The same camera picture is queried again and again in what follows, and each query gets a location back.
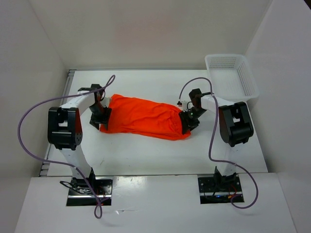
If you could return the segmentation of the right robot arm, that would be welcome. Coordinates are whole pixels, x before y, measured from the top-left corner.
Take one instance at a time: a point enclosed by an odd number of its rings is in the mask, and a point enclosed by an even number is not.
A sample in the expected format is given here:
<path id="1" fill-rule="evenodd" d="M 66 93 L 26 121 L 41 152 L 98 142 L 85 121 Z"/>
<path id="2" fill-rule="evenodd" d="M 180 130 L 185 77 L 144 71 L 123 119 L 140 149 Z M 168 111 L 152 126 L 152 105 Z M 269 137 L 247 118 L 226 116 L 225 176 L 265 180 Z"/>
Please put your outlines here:
<path id="1" fill-rule="evenodd" d="M 186 101 L 179 101 L 182 107 L 179 118 L 182 125 L 182 134 L 197 128 L 199 117 L 206 111 L 215 114 L 212 136 L 208 148 L 208 158 L 216 163 L 213 174 L 213 185 L 216 190 L 224 191 L 229 188 L 237 177 L 237 161 L 241 149 L 254 134 L 254 128 L 245 102 L 231 102 L 216 97 L 212 92 L 203 93 L 199 88 L 189 93 L 192 107 Z M 225 154 L 214 159 L 211 155 L 216 130 L 226 148 Z"/>

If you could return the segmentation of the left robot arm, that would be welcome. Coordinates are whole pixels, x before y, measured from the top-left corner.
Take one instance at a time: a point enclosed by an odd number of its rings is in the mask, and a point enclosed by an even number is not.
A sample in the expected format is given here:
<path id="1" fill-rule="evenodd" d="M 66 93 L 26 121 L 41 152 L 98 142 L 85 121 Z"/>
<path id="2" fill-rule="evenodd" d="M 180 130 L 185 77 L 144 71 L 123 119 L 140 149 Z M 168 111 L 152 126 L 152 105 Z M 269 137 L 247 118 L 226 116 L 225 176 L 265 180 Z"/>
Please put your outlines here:
<path id="1" fill-rule="evenodd" d="M 99 130 L 101 126 L 108 129 L 112 109 L 109 108 L 111 98 L 106 98 L 104 88 L 99 84 L 82 87 L 78 96 L 60 107 L 52 107 L 48 112 L 48 141 L 54 145 L 70 164 L 74 188 L 80 187 L 86 194 L 95 192 L 97 182 L 93 168 L 86 161 L 81 142 L 83 130 L 81 114 L 89 109 L 89 123 Z"/>

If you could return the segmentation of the orange shorts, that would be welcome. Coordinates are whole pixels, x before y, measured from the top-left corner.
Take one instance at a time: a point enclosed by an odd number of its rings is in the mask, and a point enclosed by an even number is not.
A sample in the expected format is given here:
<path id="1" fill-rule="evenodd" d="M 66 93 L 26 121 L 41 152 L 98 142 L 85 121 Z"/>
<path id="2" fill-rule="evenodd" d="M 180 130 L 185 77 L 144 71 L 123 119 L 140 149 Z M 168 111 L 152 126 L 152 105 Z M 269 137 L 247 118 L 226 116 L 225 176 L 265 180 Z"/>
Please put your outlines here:
<path id="1" fill-rule="evenodd" d="M 102 133 L 132 133 L 171 141 L 191 135 L 190 131 L 182 133 L 181 110 L 176 106 L 119 94 L 111 98 L 108 128 L 101 125 Z"/>

